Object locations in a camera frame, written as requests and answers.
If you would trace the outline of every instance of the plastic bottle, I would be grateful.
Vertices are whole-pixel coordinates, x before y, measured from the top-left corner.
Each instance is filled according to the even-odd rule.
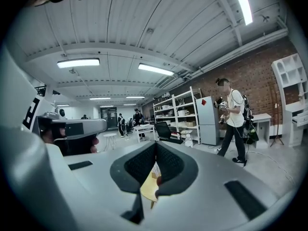
[[[193,147],[193,140],[191,139],[190,134],[186,134],[185,145],[187,147]]]

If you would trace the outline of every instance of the white cabinet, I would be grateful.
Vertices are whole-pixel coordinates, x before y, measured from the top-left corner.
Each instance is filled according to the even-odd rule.
[[[308,82],[307,74],[298,54],[294,54],[272,63],[282,101],[282,141],[287,146],[301,144],[303,126],[308,124]],[[286,104],[284,88],[297,85],[298,102]]]

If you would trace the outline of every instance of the drawer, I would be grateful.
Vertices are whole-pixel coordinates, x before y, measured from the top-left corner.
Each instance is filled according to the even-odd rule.
[[[303,126],[308,124],[308,115],[297,116],[297,126]]]

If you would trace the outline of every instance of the white shelving unit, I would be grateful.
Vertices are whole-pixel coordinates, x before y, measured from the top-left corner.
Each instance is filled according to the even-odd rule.
[[[282,101],[282,141],[287,146],[301,144],[303,125],[308,124],[308,81],[307,74],[298,54],[294,54],[272,63],[277,79]],[[284,88],[297,85],[302,99],[295,103],[286,104]]]
[[[170,99],[167,99],[167,100],[162,101],[162,102],[157,103],[157,104],[153,104],[154,114],[155,114],[155,123],[163,121],[163,119],[174,119],[174,122],[176,123],[176,125],[170,126],[171,128],[176,128],[177,132],[180,132],[180,129],[193,130],[192,139],[197,140],[198,144],[200,144],[200,130],[199,130],[200,127],[199,127],[198,113],[197,113],[196,102],[195,102],[195,100],[197,99],[195,97],[195,95],[197,95],[197,94],[201,95],[200,89],[194,90],[194,89],[192,89],[192,87],[190,87],[190,90],[187,91],[187,92],[184,92],[184,93],[177,95],[177,96],[172,95],[172,97]],[[188,97],[192,98],[192,102],[176,106],[176,100],[177,99],[184,99],[184,98],[188,98]],[[167,105],[167,104],[169,104],[169,105],[172,104],[172,108],[170,107],[170,108],[167,108],[167,109],[158,109],[159,106]],[[179,116],[178,112],[177,112],[178,109],[182,108],[182,107],[187,107],[187,106],[193,106],[194,114],[185,115],[185,116],[180,115]],[[174,112],[174,116],[156,117],[157,115],[161,114],[163,111],[168,111],[168,110],[172,110],[172,109],[173,109],[173,112]],[[179,119],[182,120],[183,118],[188,118],[188,117],[195,117],[196,126],[188,127],[188,126],[179,125]],[[172,136],[180,139],[179,134],[177,134],[177,135],[172,134]]]

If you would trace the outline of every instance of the box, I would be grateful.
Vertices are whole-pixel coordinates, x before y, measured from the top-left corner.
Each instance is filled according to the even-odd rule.
[[[187,110],[179,110],[178,111],[179,116],[184,116],[186,111]]]
[[[196,126],[196,121],[187,121],[186,126],[188,127],[195,127]]]

